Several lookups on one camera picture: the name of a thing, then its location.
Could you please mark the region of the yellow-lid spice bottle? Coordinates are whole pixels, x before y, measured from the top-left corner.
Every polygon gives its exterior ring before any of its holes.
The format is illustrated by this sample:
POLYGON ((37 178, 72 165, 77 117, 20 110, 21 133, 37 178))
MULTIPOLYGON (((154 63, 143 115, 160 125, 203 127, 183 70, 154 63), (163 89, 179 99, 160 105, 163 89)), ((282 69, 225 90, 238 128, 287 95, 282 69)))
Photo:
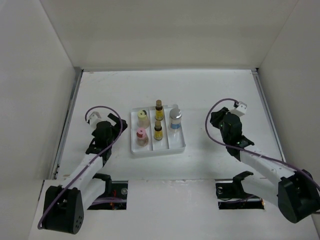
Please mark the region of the yellow-lid spice bottle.
POLYGON ((150 120, 146 110, 140 110, 137 112, 138 126, 140 128, 147 129, 150 126, 150 120))

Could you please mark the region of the pink-lid spice bottle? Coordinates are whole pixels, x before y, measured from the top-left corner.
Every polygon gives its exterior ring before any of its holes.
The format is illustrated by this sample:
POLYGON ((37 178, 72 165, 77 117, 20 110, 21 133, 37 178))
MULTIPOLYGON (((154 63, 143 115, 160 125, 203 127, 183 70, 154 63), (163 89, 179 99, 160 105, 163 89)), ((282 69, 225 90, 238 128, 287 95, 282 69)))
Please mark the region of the pink-lid spice bottle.
POLYGON ((139 127, 136 130, 136 143, 140 147, 145 147, 149 143, 149 137, 147 135, 146 129, 143 127, 139 127))

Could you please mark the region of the brown bottle yellow label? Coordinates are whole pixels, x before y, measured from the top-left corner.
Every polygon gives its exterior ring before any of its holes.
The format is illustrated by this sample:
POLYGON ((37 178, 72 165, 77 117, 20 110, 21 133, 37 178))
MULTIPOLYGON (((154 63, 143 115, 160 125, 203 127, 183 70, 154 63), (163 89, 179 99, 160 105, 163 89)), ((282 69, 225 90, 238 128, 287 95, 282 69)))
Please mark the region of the brown bottle yellow label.
POLYGON ((161 141, 163 138, 162 124, 160 120, 156 120, 154 124, 154 139, 161 141))
POLYGON ((158 99, 155 103, 155 119, 157 121, 162 121, 164 118, 162 101, 158 99))

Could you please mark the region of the silver-lid jar blue label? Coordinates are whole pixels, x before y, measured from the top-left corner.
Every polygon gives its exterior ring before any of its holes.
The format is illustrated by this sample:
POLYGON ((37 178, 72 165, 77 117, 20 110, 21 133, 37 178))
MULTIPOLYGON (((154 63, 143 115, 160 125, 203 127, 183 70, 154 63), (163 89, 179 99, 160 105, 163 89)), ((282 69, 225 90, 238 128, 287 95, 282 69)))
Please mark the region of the silver-lid jar blue label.
POLYGON ((169 112, 169 127, 173 131, 178 131, 181 128, 182 112, 178 107, 175 107, 169 112))

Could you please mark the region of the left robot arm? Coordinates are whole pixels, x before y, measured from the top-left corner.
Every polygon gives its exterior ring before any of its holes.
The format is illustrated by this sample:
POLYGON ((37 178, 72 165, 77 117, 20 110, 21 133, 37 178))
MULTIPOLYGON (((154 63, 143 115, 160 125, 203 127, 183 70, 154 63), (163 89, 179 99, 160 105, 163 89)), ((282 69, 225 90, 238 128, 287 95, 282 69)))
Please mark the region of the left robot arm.
POLYGON ((127 206, 127 182, 113 182, 99 171, 112 154, 112 146, 127 129, 127 122, 116 111, 102 120, 97 112, 86 114, 94 128, 93 139, 74 172, 57 186, 50 186, 44 196, 39 230, 75 235, 84 222, 86 210, 123 210, 127 206))

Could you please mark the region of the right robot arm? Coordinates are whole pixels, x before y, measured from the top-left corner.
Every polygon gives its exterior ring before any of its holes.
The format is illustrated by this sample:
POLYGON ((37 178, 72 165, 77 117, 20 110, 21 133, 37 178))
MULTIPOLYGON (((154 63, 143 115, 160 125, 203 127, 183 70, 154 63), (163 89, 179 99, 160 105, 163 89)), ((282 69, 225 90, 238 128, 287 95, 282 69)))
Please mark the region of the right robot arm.
POLYGON ((319 186, 308 171, 261 154, 255 144, 242 134, 240 117, 226 107, 212 112, 210 123, 220 130, 221 145, 231 156, 254 168, 270 182, 268 186, 258 186, 252 172, 243 172, 234 177, 231 190, 236 197, 243 198, 250 190, 255 190, 258 196, 277 206, 291 223, 298 223, 319 211, 319 186))

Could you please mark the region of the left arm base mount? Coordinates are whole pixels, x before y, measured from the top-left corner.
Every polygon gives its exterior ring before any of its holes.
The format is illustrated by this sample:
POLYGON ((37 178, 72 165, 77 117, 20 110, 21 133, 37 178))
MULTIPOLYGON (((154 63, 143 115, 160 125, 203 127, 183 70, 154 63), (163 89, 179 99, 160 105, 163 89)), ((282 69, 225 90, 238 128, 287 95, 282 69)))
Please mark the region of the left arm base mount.
POLYGON ((113 181, 109 189, 99 196, 88 210, 126 210, 128 185, 128 181, 113 181))

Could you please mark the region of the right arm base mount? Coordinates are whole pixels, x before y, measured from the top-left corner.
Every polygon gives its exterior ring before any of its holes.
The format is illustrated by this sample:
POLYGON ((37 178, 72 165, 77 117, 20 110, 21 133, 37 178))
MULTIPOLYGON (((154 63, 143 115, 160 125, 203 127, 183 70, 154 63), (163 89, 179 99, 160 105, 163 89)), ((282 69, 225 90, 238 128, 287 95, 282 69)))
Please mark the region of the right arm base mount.
POLYGON ((244 171, 232 179, 216 180, 216 197, 219 210, 264 210, 264 201, 244 191, 242 181, 253 176, 250 171, 244 171))

